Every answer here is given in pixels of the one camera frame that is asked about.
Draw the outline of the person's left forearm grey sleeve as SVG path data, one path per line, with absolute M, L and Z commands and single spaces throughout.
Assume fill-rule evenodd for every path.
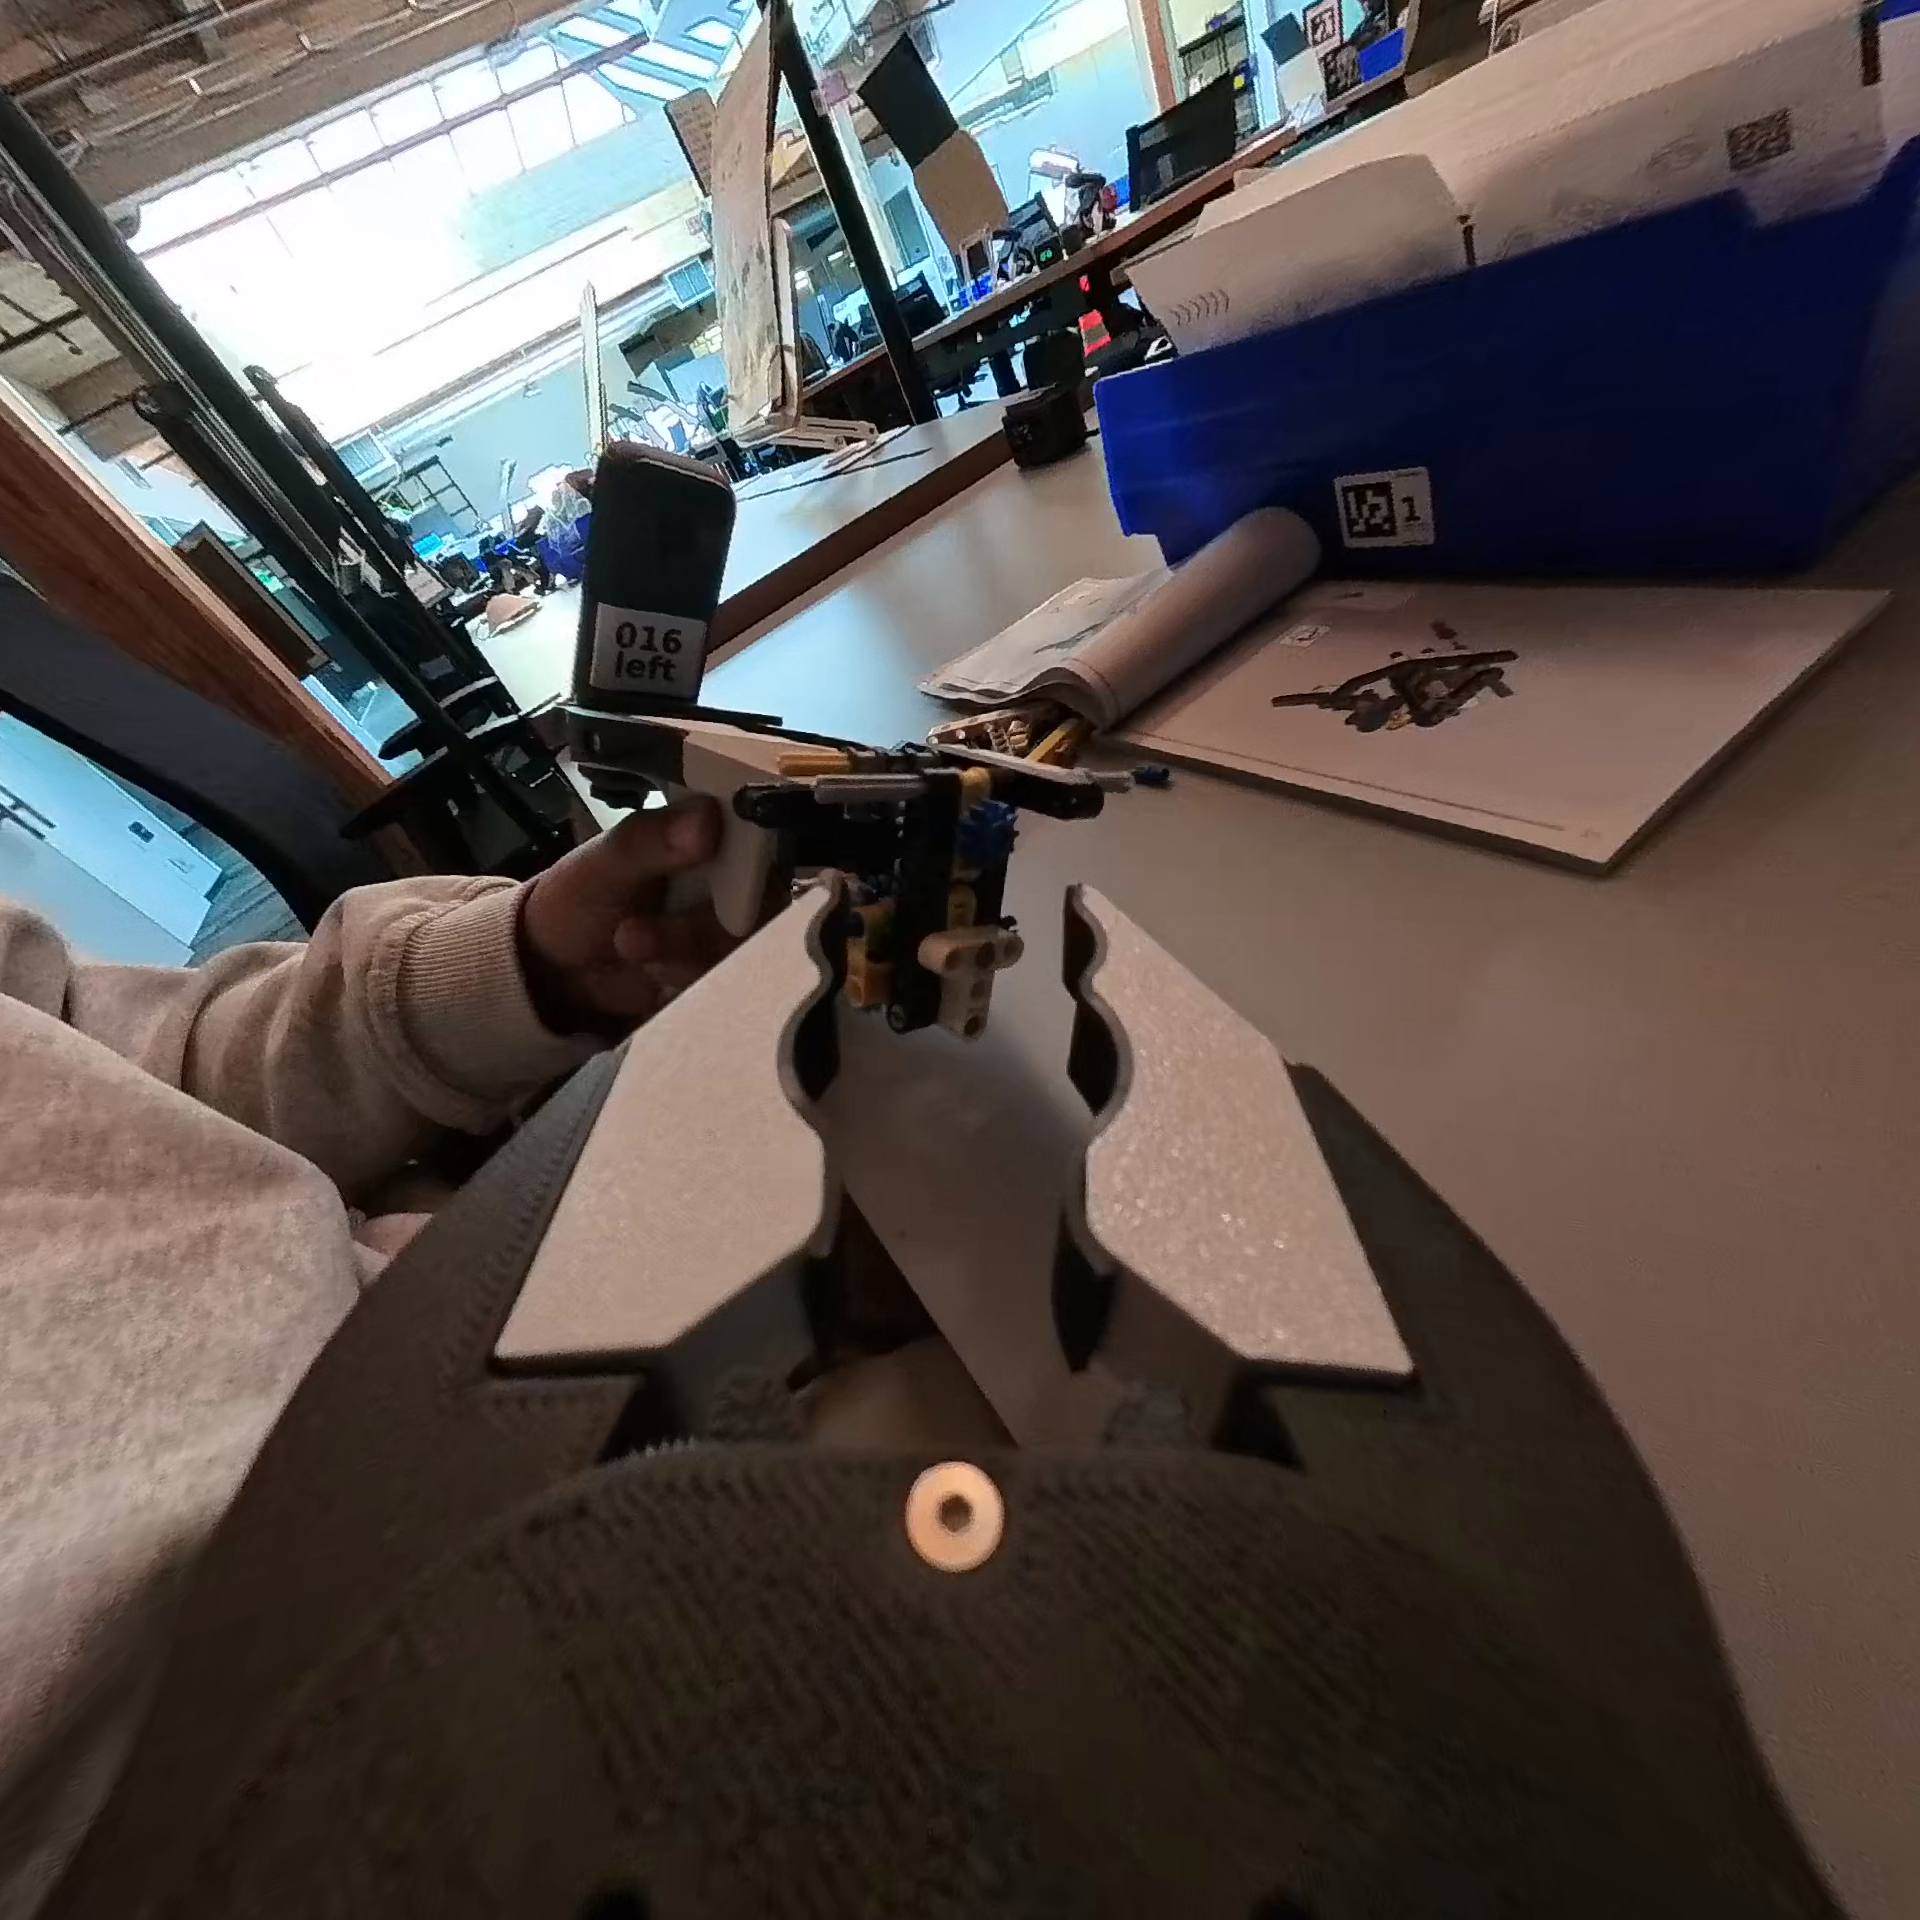
M 604 1042 L 561 1037 L 522 973 L 527 888 L 415 878 L 347 891 L 303 945 L 202 968 L 73 954 L 4 903 L 4 1119 L 128 1127 L 170 1088 L 370 1199 L 435 1144 L 492 1137 Z

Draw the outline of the white cardboard box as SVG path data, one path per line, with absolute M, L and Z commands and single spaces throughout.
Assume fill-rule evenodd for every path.
M 1466 271 L 1448 183 L 1425 155 L 1389 155 L 1236 190 L 1127 277 L 1176 352 L 1207 352 Z

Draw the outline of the black yellow lego assembly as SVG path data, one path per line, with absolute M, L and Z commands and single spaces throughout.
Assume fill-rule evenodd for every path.
M 802 745 L 729 807 L 779 874 L 836 882 L 831 946 L 849 1009 L 899 1037 L 975 1042 L 1025 954 L 1007 905 L 1023 819 L 1092 822 L 1132 787 L 1127 773 L 956 745 Z

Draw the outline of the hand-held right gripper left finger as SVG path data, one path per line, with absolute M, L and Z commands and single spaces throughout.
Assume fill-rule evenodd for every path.
M 833 1014 L 816 881 L 626 1048 L 496 1337 L 507 1375 L 793 1376 L 836 1177 L 800 1072 Z

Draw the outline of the large blue plastic bin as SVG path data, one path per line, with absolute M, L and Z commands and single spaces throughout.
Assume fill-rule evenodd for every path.
M 1095 387 L 1123 533 L 1263 509 L 1344 579 L 1812 566 L 1919 451 L 1919 150 L 1859 201 L 1696 201 Z

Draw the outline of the open lego instruction booklet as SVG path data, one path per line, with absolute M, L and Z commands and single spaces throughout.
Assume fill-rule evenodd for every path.
M 1891 600 L 1341 584 L 1320 549 L 1253 512 L 1184 562 L 1064 587 L 919 689 L 1608 874 Z

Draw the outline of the large white printed box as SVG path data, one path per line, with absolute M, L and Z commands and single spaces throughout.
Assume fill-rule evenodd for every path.
M 1591 5 L 1332 145 L 1418 155 L 1499 262 L 1736 198 L 1759 225 L 1845 208 L 1889 163 L 1864 5 Z

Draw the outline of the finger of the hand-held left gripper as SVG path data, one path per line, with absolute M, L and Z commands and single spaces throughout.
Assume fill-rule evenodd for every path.
M 684 725 L 684 795 L 725 822 L 797 822 L 802 809 L 879 819 L 925 798 L 925 773 L 884 753 L 834 749 L 713 719 Z

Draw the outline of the small black box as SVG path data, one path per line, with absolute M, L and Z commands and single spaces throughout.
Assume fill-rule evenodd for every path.
M 1012 467 L 1034 473 L 1079 456 L 1098 433 L 1089 425 L 1089 398 L 1090 394 L 1079 383 L 1011 398 L 999 425 Z

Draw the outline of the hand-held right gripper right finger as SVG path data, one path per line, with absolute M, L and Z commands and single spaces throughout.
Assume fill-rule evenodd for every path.
M 1411 1384 L 1276 1045 L 1084 882 L 1064 901 L 1064 986 L 1068 1078 L 1089 1112 L 1055 1264 L 1071 1368 L 1184 1401 Z

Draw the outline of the black computer monitor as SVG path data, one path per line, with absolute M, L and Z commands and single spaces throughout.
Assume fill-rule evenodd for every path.
M 1239 88 L 1227 71 L 1188 99 L 1127 130 L 1127 205 L 1132 214 L 1164 201 L 1239 147 Z

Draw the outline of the person's grey sweatshirt torso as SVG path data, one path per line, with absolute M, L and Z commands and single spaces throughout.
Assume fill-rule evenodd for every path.
M 4 1917 L 99 1815 L 188 1574 L 384 1264 L 415 1123 L 285 1147 L 193 1103 L 4 1123 Z

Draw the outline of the person's left hand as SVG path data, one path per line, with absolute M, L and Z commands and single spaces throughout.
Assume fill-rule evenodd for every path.
M 725 963 L 736 937 L 673 886 L 713 862 L 722 817 L 689 798 L 640 809 L 530 881 L 519 973 L 541 1024 L 569 1040 L 621 1040 Z

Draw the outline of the dark curved chair back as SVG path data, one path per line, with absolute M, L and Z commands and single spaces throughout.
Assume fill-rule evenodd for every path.
M 155 667 L 2 585 L 4 714 L 205 827 L 305 928 L 401 874 L 347 834 L 349 806 L 293 750 Z

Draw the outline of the pile of loose lego pieces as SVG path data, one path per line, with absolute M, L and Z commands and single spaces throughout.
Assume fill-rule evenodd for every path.
M 1092 734 L 1095 729 L 1084 717 L 1058 705 L 1031 703 L 963 714 L 931 727 L 925 743 L 1075 769 Z

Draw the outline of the black steel post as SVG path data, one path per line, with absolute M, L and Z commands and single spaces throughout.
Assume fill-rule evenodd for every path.
M 787 2 L 759 5 L 770 34 L 770 53 L 778 75 L 795 105 L 808 150 L 824 181 L 833 217 L 849 246 L 859 286 L 871 305 L 881 331 L 881 345 L 897 377 L 901 400 L 912 423 L 933 423 L 939 411 L 917 357 L 915 336 L 907 330 L 897 301 L 893 277 L 881 259 L 879 235 L 858 181 L 844 153 L 839 136 L 821 109 L 819 82 L 800 39 L 797 23 Z

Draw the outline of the wooden board on white stand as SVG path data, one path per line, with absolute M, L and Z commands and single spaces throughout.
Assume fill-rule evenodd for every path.
M 816 417 L 804 402 L 793 235 L 772 214 L 779 5 L 763 5 L 721 88 L 712 122 L 709 214 L 716 312 L 728 373 L 728 433 L 740 448 L 826 454 L 831 471 L 865 461 L 874 423 Z

